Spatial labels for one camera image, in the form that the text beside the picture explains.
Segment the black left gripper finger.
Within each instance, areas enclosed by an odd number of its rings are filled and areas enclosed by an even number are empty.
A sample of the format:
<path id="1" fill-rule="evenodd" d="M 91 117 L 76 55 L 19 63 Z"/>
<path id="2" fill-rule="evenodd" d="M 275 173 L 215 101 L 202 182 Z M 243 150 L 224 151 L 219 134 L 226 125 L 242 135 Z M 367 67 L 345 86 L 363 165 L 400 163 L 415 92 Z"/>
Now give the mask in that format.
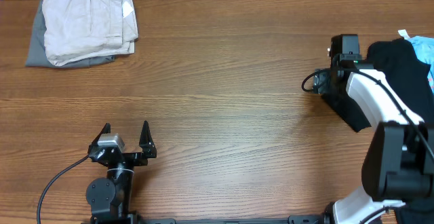
<path id="1" fill-rule="evenodd" d="M 108 134 L 111 132 L 111 125 L 109 123 L 105 123 L 104 127 L 101 129 L 100 133 L 97 135 L 97 137 L 91 142 L 90 146 L 94 146 L 98 144 L 99 138 L 103 134 Z"/>
<path id="2" fill-rule="evenodd" d="M 151 131 L 149 128 L 149 123 L 144 121 L 142 126 L 142 131 L 140 134 L 139 147 L 142 149 L 142 153 L 145 158 L 156 158 L 157 157 L 157 149 L 153 142 Z"/>

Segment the black t-shirt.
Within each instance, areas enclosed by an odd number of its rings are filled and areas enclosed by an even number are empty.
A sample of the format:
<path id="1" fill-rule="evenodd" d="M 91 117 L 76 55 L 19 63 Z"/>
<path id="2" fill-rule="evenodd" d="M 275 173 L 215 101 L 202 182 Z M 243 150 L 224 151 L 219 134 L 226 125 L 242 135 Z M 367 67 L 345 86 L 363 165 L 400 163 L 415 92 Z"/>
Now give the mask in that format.
<path id="1" fill-rule="evenodd" d="M 359 105 L 348 95 L 322 94 L 321 98 L 354 132 L 371 126 Z"/>

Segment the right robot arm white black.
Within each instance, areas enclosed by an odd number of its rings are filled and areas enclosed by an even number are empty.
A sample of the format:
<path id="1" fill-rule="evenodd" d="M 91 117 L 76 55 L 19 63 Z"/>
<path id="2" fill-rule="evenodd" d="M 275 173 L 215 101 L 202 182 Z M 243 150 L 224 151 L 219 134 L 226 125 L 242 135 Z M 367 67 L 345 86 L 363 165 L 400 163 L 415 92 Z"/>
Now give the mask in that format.
<path id="1" fill-rule="evenodd" d="M 312 93 L 354 131 L 374 131 L 361 186 L 331 203 L 320 223 L 433 222 L 433 40 L 402 35 L 373 43 L 366 55 L 356 34 L 334 36 L 330 67 L 309 75 Z"/>

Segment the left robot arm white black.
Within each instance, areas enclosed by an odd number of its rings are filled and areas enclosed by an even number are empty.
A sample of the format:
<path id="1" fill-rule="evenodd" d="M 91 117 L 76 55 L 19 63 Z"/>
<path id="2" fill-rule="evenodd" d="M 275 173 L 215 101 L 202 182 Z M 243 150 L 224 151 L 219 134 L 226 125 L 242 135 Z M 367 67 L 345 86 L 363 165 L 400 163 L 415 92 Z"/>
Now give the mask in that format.
<path id="1" fill-rule="evenodd" d="M 126 152 L 123 139 L 119 134 L 111 133 L 109 123 L 104 125 L 90 144 L 88 156 L 91 161 L 107 168 L 106 176 L 95 179 L 86 189 L 85 196 L 92 214 L 91 223 L 144 222 L 136 211 L 130 210 L 130 200 L 134 168 L 146 166 L 149 159 L 157 157 L 147 121 L 143 123 L 138 145 L 141 151 Z"/>

